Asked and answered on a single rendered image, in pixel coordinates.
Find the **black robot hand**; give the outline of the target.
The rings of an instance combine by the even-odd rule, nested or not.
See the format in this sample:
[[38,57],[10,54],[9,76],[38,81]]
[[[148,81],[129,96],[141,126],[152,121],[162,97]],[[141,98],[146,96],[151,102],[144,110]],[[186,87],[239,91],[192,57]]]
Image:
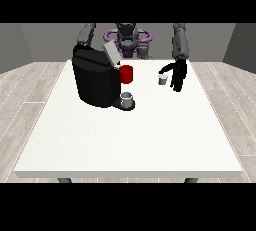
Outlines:
[[186,60],[176,59],[174,63],[169,63],[168,65],[164,66],[159,71],[159,74],[164,74],[170,70],[173,71],[170,87],[175,92],[180,92],[182,90],[183,80],[186,78],[187,75]]

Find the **red pod holder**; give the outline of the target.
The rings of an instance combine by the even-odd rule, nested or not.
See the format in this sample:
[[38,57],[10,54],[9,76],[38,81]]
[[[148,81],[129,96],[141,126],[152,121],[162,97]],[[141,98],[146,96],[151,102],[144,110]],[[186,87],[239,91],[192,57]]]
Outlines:
[[130,65],[122,65],[119,68],[120,82],[123,84],[129,84],[133,81],[133,67]]

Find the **pale grey machine lid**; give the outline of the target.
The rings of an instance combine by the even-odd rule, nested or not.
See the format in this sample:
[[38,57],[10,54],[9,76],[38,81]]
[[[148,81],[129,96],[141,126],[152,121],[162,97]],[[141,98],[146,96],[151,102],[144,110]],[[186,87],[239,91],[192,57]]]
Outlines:
[[111,64],[116,66],[121,61],[121,56],[113,41],[109,41],[103,45],[103,50],[107,54]]

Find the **black coffee machine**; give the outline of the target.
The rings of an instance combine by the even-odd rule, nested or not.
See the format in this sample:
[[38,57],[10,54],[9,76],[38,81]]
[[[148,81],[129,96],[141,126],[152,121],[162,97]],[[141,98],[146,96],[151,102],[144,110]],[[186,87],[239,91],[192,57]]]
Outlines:
[[73,49],[72,67],[80,99],[94,107],[133,110],[134,99],[131,107],[121,106],[121,66],[113,66],[104,51],[77,44]]

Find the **small grey cup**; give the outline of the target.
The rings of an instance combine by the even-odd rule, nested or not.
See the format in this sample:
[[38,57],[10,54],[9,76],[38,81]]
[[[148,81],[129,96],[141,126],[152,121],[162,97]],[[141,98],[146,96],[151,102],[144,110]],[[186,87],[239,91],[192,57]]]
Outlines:
[[133,104],[133,96],[130,92],[123,92],[120,95],[120,99],[121,99],[121,106],[124,108],[129,108]]

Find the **grey purple-ringed robot trunk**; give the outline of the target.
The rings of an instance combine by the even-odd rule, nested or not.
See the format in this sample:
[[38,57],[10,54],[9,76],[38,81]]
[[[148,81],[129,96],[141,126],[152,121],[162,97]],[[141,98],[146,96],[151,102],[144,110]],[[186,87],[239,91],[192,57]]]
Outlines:
[[115,29],[107,30],[103,39],[113,41],[124,58],[132,58],[136,54],[140,59],[150,59],[149,43],[152,41],[149,30],[138,29],[135,23],[116,23]]

